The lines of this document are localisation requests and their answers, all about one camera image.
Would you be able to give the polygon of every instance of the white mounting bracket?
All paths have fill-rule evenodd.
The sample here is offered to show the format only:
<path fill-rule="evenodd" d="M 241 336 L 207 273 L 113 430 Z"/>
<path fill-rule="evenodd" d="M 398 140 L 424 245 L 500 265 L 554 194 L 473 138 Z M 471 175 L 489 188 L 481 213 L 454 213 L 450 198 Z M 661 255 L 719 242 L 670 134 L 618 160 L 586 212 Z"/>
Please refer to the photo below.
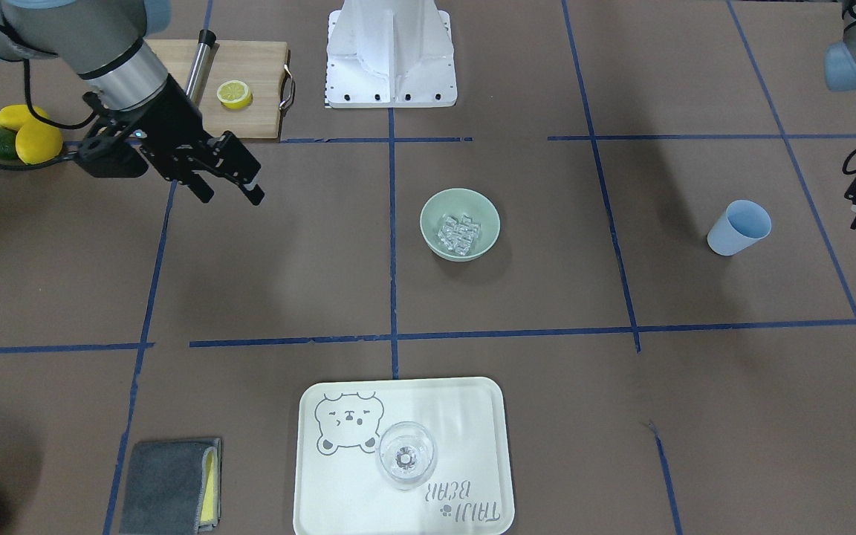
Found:
<path fill-rule="evenodd" d="M 434 0 L 346 0 L 329 14 L 325 104 L 443 108 L 458 100 L 451 16 Z"/>

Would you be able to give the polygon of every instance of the wooden cutting board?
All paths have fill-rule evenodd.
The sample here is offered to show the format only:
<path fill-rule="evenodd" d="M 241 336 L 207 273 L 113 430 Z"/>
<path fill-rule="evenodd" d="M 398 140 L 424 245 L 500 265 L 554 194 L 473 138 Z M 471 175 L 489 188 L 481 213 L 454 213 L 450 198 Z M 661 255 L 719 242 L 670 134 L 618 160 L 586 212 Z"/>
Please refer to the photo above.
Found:
<path fill-rule="evenodd" d="M 197 54 L 193 39 L 149 39 L 147 44 L 180 83 L 187 88 L 187 76 Z M 201 91 L 200 112 L 204 128 L 211 135 L 231 131 L 242 139 L 277 139 L 281 112 L 283 65 L 289 45 L 268 41 L 217 41 L 210 75 Z M 253 104 L 243 109 L 224 108 L 217 100 L 217 88 L 228 80 L 241 80 L 253 92 Z"/>

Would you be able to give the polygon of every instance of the light blue cuff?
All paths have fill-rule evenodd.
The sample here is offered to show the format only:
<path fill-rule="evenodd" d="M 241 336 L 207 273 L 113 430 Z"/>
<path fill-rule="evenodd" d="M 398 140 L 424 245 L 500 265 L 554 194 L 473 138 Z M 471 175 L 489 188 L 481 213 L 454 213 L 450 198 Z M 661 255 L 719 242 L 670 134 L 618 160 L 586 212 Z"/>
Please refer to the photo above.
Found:
<path fill-rule="evenodd" d="M 68 6 L 78 0 L 6 0 L 15 7 L 23 7 L 26 10 L 50 10 L 52 7 Z"/>
<path fill-rule="evenodd" d="M 830 91 L 856 89 L 856 62 L 843 42 L 829 45 L 825 52 L 825 82 Z"/>
<path fill-rule="evenodd" d="M 147 17 L 146 35 L 170 26 L 170 0 L 143 0 L 143 12 Z"/>

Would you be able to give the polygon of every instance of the gray cloth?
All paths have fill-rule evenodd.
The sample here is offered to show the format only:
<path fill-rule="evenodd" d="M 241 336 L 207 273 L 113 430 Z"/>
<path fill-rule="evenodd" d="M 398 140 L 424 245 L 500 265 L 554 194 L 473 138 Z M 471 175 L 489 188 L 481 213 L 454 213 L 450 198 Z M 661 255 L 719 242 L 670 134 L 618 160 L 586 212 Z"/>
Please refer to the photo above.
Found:
<path fill-rule="evenodd" d="M 136 444 L 128 465 L 121 535 L 196 535 L 207 484 L 204 463 L 215 443 Z"/>

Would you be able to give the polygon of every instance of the bear face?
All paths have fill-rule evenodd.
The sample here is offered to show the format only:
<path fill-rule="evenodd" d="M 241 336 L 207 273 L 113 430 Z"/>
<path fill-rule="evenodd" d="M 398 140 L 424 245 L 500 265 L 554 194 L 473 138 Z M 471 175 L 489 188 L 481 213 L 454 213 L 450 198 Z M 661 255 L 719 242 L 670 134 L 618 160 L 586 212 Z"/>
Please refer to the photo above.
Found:
<path fill-rule="evenodd" d="M 316 448 L 323 455 L 332 455 L 340 447 L 359 447 L 374 453 L 378 446 L 378 422 L 385 412 L 381 400 L 372 392 L 340 394 L 332 399 L 326 394 L 316 405 L 316 421 L 320 436 Z"/>

